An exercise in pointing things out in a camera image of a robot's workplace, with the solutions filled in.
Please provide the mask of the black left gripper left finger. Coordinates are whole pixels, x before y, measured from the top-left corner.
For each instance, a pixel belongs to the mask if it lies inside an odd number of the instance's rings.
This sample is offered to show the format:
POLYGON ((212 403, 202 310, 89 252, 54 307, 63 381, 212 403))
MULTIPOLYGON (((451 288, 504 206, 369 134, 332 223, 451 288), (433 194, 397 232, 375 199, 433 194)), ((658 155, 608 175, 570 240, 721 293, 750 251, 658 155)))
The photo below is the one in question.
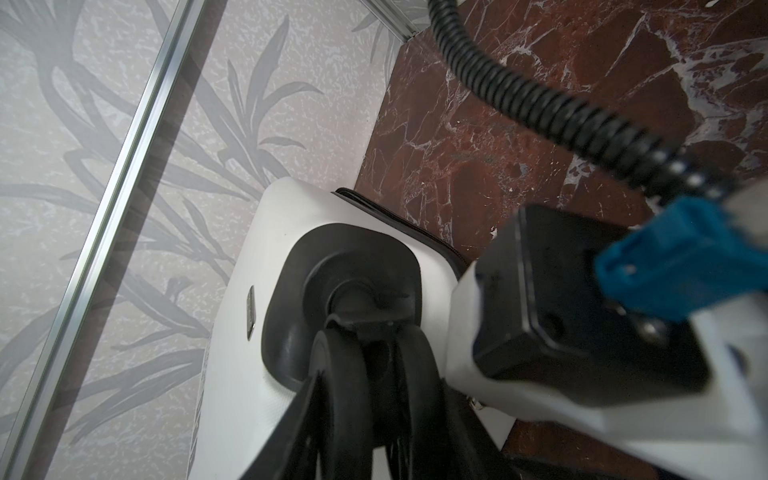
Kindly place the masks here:
POLYGON ((242 480, 315 479, 324 416, 322 380, 304 382, 242 480))

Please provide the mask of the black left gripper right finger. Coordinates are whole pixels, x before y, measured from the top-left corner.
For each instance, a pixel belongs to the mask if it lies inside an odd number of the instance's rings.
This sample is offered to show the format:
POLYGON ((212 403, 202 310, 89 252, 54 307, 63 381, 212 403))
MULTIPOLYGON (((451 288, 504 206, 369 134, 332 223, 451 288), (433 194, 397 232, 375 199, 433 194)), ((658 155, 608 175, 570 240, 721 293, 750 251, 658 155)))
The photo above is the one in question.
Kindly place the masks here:
POLYGON ((467 397, 442 384, 449 442, 448 479, 515 479, 516 472, 496 447, 467 397))

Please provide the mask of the white hard-shell suitcase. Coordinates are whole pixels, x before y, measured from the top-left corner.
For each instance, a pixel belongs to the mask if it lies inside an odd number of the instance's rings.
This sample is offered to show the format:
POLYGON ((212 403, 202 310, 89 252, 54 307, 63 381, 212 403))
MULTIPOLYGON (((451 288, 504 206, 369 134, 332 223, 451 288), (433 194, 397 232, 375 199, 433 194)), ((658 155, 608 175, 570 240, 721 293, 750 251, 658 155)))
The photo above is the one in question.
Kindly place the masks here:
POLYGON ((315 479, 448 479, 443 369, 467 267, 352 190, 269 186, 215 320, 190 477, 241 479, 317 374, 315 479))

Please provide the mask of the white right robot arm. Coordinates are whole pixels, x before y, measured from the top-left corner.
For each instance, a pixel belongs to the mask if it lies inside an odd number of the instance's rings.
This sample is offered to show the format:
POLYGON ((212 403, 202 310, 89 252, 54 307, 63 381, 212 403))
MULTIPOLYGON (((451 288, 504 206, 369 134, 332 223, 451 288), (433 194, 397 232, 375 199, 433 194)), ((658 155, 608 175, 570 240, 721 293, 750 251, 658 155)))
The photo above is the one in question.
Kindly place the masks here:
POLYGON ((503 116, 661 203, 680 196, 721 202, 736 191, 732 177, 706 168, 641 125, 496 61, 471 38, 456 2, 430 1, 427 6, 434 40, 449 69, 503 116))

